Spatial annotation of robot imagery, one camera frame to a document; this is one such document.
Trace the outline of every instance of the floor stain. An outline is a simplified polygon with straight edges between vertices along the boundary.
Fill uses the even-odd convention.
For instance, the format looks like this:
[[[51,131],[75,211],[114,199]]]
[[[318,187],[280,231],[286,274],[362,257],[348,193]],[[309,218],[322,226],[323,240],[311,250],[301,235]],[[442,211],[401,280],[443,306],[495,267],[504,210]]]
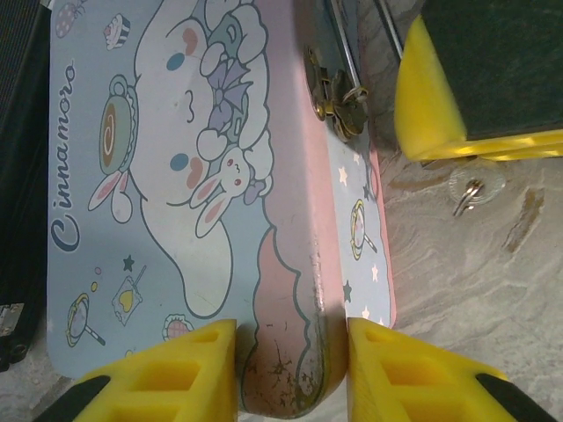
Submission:
[[[545,190],[530,188],[526,191],[522,210],[518,215],[516,224],[508,233],[507,240],[504,241],[502,249],[509,253],[514,253],[522,245],[525,237],[539,217],[542,206],[545,202]]]

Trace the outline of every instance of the purple bow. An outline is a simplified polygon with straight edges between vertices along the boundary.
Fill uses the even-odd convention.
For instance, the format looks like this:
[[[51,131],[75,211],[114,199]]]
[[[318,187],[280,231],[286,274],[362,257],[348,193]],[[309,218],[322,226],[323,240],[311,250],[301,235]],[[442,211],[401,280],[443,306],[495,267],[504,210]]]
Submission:
[[[245,191],[244,202],[245,205],[251,205],[258,199],[260,196],[260,192],[266,189],[266,182],[264,180],[256,180],[254,176],[256,175],[256,171],[251,167],[250,168],[250,183]]]
[[[243,96],[252,83],[240,83],[240,78],[248,73],[238,60],[235,60],[230,69],[227,62],[221,62],[209,75],[209,84],[213,88],[214,103],[213,111],[209,116],[209,128],[217,132],[223,131],[225,125],[232,119],[233,107],[240,112],[243,108]]]

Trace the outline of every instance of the yellow rubber corner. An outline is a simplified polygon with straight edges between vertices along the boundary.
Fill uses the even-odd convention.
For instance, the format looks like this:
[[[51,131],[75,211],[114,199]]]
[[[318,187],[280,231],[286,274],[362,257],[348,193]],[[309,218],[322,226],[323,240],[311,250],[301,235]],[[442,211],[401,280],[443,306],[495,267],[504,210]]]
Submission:
[[[412,161],[482,155],[505,161],[555,156],[554,151],[560,155],[563,142],[562,129],[467,141],[463,116],[421,16],[407,34],[398,70],[395,131],[401,149]],[[543,152],[543,147],[550,152]],[[534,149],[529,155],[511,154],[530,148]]]
[[[421,16],[408,32],[398,71],[395,129],[411,160],[465,140],[464,122]]]

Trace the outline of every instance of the black panel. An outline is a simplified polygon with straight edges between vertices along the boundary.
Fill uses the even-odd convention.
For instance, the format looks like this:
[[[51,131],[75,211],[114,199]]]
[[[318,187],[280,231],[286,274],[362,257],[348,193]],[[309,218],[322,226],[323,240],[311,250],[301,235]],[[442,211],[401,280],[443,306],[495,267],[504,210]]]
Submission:
[[[0,333],[0,372],[25,358],[45,310],[49,21],[39,0],[0,1],[0,305],[21,309]]]
[[[512,382],[489,374],[479,374],[476,378],[517,422],[557,422]]]
[[[110,380],[102,375],[73,386],[33,422],[72,422]]]
[[[16,86],[39,0],[0,2],[0,127]]]
[[[563,128],[563,2],[427,0],[422,17],[470,139]]]

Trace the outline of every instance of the gray floor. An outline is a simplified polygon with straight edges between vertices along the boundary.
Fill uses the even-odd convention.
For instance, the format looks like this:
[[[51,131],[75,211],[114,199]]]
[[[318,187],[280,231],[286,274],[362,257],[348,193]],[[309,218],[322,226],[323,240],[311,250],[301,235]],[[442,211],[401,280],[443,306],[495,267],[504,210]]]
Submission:
[[[374,57],[371,112],[383,150],[396,328],[498,367],[563,418],[563,159],[503,166],[501,195],[454,220],[447,188],[453,166],[422,170],[392,147],[396,64],[371,0],[360,3],[363,40]],[[415,12],[413,0],[393,3],[403,30]],[[54,374],[41,334],[27,359],[0,375],[2,421],[31,420],[68,385]],[[343,386],[304,420],[344,422]]]

